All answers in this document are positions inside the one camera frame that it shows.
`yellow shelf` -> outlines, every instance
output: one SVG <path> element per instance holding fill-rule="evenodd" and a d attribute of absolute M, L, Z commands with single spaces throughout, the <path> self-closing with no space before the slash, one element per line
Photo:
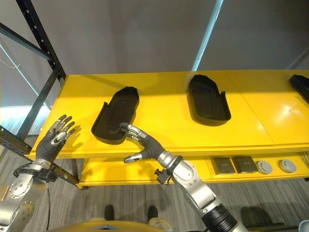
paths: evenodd
<path fill-rule="evenodd" d="M 309 150 L 309 105 L 288 83 L 293 74 L 309 76 L 309 71 L 198 73 L 226 91 L 232 114 L 226 124 L 208 127 L 191 119 L 186 89 L 194 72 L 69 75 L 29 156 L 35 157 L 38 141 L 64 113 L 73 116 L 81 130 L 67 141 L 57 158 L 123 157 L 140 151 L 141 147 L 130 141 L 108 145 L 91 133 L 103 103 L 125 86 L 136 87 L 140 95 L 134 125 L 176 155 Z"/>
<path fill-rule="evenodd" d="M 254 162 L 265 160 L 273 168 L 271 174 L 220 174 L 216 175 L 211 163 L 211 157 L 185 157 L 197 169 L 198 175 L 204 182 L 238 182 L 275 180 L 286 178 L 301 178 L 309 176 L 309 169 L 300 159 L 297 153 L 274 154 L 253 156 Z M 297 170 L 294 173 L 285 173 L 278 165 L 282 159 L 289 159 Z M 95 185 L 134 185 L 134 184 L 158 184 L 155 170 L 162 167 L 156 160 L 140 160 L 135 163 L 124 164 L 123 158 L 90 158 L 86 159 L 80 180 L 80 186 Z"/>

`black shoe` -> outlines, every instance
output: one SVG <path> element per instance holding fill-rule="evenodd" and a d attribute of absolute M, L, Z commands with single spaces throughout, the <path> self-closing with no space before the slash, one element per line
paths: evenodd
<path fill-rule="evenodd" d="M 151 205 L 148 208 L 148 221 L 150 221 L 150 219 L 155 217 L 156 218 L 158 217 L 158 209 L 154 205 Z"/>
<path fill-rule="evenodd" d="M 115 220 L 115 211 L 114 211 L 114 207 L 111 204 L 105 206 L 104 218 L 107 221 L 114 221 Z"/>

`gray wall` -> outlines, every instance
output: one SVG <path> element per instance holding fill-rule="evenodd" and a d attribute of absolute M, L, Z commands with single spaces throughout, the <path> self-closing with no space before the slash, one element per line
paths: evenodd
<path fill-rule="evenodd" d="M 33 0 L 67 74 L 190 70 L 214 3 Z M 0 4 L 0 21 L 35 43 L 15 1 Z M 226 0 L 199 69 L 284 69 L 309 45 L 308 15 L 307 0 Z M 41 89 L 47 62 L 2 39 Z M 19 74 L 0 67 L 1 105 L 32 104 L 35 95 Z M 50 102 L 58 91 L 56 84 Z"/>

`small black box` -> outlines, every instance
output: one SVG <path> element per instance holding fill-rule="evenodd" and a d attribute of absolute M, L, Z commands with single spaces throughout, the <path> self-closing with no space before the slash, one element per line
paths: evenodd
<path fill-rule="evenodd" d="M 213 158 L 211 162 L 216 175 L 235 173 L 230 158 Z"/>
<path fill-rule="evenodd" d="M 238 173 L 255 173 L 257 168 L 251 156 L 238 156 L 233 158 Z"/>

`black clamp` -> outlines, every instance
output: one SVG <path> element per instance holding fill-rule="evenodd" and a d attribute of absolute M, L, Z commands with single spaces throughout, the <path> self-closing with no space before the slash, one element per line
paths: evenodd
<path fill-rule="evenodd" d="M 34 169 L 27 169 L 27 168 L 21 168 L 17 170 L 18 174 L 25 173 L 25 174 L 31 174 L 40 180 L 45 181 L 46 183 L 49 182 L 55 182 L 57 180 L 57 176 L 52 169 L 45 169 L 42 168 L 40 171 L 34 170 Z"/>
<path fill-rule="evenodd" d="M 154 174 L 156 174 L 157 177 L 157 181 L 161 184 L 161 185 L 168 185 L 169 184 L 169 180 L 171 179 L 171 176 L 173 175 L 173 171 L 174 169 L 177 167 L 177 165 L 183 160 L 182 156 L 177 156 L 175 161 L 172 163 L 172 165 L 170 166 L 170 168 L 168 170 L 166 169 L 162 169 L 162 171 L 160 171 L 159 169 L 156 169 Z"/>

